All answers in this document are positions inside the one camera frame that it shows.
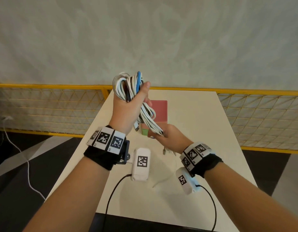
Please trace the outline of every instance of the green object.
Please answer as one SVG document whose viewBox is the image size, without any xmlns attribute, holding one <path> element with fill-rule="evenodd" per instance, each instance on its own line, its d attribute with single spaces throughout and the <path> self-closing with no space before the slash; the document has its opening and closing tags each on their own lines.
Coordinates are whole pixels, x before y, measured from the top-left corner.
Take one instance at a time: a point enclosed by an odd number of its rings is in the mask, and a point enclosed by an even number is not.
<svg viewBox="0 0 298 232">
<path fill-rule="evenodd" d="M 148 136 L 149 129 L 141 129 L 142 135 Z"/>
</svg>

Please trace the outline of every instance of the hand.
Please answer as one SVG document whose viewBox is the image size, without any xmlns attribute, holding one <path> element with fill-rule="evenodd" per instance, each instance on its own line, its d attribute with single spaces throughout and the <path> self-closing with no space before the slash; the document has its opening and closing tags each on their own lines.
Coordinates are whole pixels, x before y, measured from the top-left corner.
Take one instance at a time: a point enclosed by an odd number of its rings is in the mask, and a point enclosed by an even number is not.
<svg viewBox="0 0 298 232">
<path fill-rule="evenodd" d="M 180 132 L 174 125 L 170 124 L 159 124 L 163 130 L 164 137 L 158 135 L 151 130 L 148 132 L 148 137 L 153 136 L 160 144 L 165 146 L 167 149 L 181 154 L 189 145 L 193 142 Z"/>
<path fill-rule="evenodd" d="M 150 82 L 142 85 L 137 95 L 130 102 L 126 102 L 114 94 L 112 117 L 109 125 L 119 132 L 126 135 L 131 131 L 133 124 L 136 122 L 143 102 L 150 107 L 152 103 L 148 98 Z"/>
</svg>

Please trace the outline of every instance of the coiled cable bundle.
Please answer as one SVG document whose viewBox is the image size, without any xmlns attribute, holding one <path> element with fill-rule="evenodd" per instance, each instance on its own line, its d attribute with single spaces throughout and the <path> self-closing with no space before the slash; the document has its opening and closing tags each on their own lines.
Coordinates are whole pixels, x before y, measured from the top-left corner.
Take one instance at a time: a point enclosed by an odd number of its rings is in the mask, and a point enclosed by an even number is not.
<svg viewBox="0 0 298 232">
<path fill-rule="evenodd" d="M 134 76 L 122 72 L 113 79 L 112 87 L 114 93 L 120 99 L 130 102 L 136 96 L 143 83 L 141 72 L 135 73 Z M 140 123 L 144 123 L 152 130 L 152 132 L 163 135 L 163 130 L 154 122 L 155 116 L 155 111 L 144 102 L 141 106 L 136 126 Z"/>
</svg>

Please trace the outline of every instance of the white wall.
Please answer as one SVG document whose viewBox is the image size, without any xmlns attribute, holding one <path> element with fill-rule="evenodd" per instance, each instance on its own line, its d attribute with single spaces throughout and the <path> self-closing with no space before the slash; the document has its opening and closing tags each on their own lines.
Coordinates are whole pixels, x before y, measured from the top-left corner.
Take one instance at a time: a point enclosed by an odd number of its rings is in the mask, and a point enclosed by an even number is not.
<svg viewBox="0 0 298 232">
<path fill-rule="evenodd" d="M 298 0 L 0 0 L 0 83 L 298 90 Z"/>
</svg>

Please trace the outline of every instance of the tabletop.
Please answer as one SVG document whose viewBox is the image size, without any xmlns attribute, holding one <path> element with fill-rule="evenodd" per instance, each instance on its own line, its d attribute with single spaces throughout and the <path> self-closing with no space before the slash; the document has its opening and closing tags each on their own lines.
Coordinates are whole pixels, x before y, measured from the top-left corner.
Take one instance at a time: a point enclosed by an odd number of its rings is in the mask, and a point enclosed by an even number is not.
<svg viewBox="0 0 298 232">
<path fill-rule="evenodd" d="M 113 96 L 114 94 L 111 92 L 49 196 L 81 160 L 87 148 L 86 142 L 97 127 L 105 126 L 110 121 Z M 175 125 L 192 141 L 202 141 L 210 146 L 227 165 L 256 185 L 215 92 L 150 90 L 149 98 L 167 100 L 168 123 Z M 130 178 L 124 179 L 112 196 L 108 214 L 211 230 L 215 212 L 209 195 L 204 190 L 185 195 L 175 177 L 175 171 L 183 166 L 179 154 L 174 156 L 167 152 L 166 155 L 163 155 L 163 146 L 156 140 L 141 135 L 139 131 L 132 130 L 127 139 L 130 141 L 129 153 L 139 147 L 151 150 L 149 179 L 147 182 L 131 181 Z M 96 212 L 105 213 L 113 188 L 124 175 L 130 173 L 130 163 L 117 164 L 112 168 Z M 217 224 L 215 231 L 238 231 L 206 181 L 200 176 L 195 177 L 211 193 L 216 203 Z"/>
</svg>

